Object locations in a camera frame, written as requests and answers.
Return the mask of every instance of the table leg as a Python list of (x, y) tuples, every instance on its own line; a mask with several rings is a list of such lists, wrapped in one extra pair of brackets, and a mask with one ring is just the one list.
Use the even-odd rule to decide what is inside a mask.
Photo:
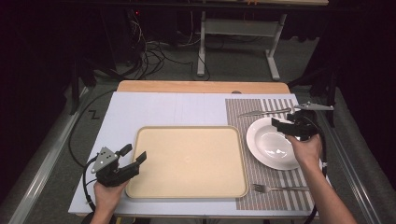
[(282, 16), (280, 17), (278, 26), (276, 27), (276, 32), (273, 38), (272, 46), (270, 49), (265, 51), (265, 57), (267, 59), (268, 66), (270, 67), (270, 71), (271, 71), (271, 76), (274, 81), (280, 80), (280, 76), (279, 73), (277, 72), (276, 63), (274, 60), (274, 54), (277, 47), (277, 43), (279, 42), (280, 35), (282, 34), (283, 26), (285, 25), (286, 16), (287, 14), (282, 14)]
[(198, 77), (203, 77), (205, 74), (205, 20), (206, 13), (203, 11), (201, 17), (201, 45), (198, 53)]

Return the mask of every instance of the beige tray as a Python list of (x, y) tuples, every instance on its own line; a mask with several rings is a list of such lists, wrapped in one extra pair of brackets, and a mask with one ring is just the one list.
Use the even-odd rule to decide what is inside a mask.
[(133, 161), (144, 151), (140, 174), (126, 188), (131, 198), (238, 198), (248, 192), (235, 127), (144, 127)]

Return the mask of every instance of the white plate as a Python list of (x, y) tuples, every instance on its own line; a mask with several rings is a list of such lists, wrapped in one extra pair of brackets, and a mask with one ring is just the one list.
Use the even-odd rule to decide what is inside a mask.
[(300, 166), (291, 143), (285, 134), (272, 126), (271, 118), (258, 119), (250, 125), (247, 129), (247, 146), (257, 160), (271, 168), (292, 170)]

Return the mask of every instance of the metal rail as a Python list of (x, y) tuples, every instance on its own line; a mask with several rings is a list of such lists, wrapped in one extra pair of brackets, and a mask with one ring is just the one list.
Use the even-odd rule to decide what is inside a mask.
[[(320, 100), (314, 99), (313, 102), (315, 102), (316, 104), (323, 105), (323, 103)], [(318, 113), (318, 119), (321, 120), (321, 122), (324, 124), (324, 129), (329, 132), (332, 142), (335, 143), (336, 154), (342, 164), (344, 172), (346, 173), (346, 179), (349, 182), (349, 185), (356, 197), (356, 200), (358, 201), (358, 204), (361, 208), (361, 211), (367, 223), (372, 223), (372, 224), (382, 223), (381, 220), (379, 219), (378, 214), (375, 211), (373, 204), (371, 203), (366, 188), (364, 187), (358, 174), (356, 173), (355, 168), (353, 167), (349, 159), (349, 156), (347, 155), (347, 151), (343, 147), (343, 144), (341, 143), (341, 140), (338, 137), (338, 134), (335, 132), (334, 128), (330, 126), (324, 113)]]

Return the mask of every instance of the plate rim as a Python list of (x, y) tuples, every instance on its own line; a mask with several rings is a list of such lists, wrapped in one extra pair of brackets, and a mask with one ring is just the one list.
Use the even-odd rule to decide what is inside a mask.
[(260, 151), (256, 148), (255, 144), (253, 143), (254, 142), (254, 131), (253, 131), (253, 128), (255, 128), (258, 125), (260, 125), (261, 127), (264, 127), (264, 126), (267, 126), (267, 125), (272, 125), (271, 119), (277, 119), (277, 120), (279, 120), (281, 122), (289, 122), (289, 121), (287, 121), (285, 119), (272, 118), (272, 117), (261, 118), (261, 119), (255, 120), (247, 128), (246, 140), (247, 140), (247, 148), (248, 148), (248, 150), (250, 151), (251, 154), (253, 154), (253, 156), (254, 156), (254, 158), (256, 160), (258, 160), (263, 165), (268, 166), (268, 167), (270, 167), (272, 169), (287, 171), (287, 170), (294, 170), (296, 168), (299, 168), (300, 164), (297, 162), (295, 157), (294, 157), (295, 165), (288, 165), (287, 167), (285, 167), (284, 165), (283, 166), (282, 165), (278, 166), (278, 165), (271, 164), (271, 162), (268, 161), (268, 159), (260, 153)]

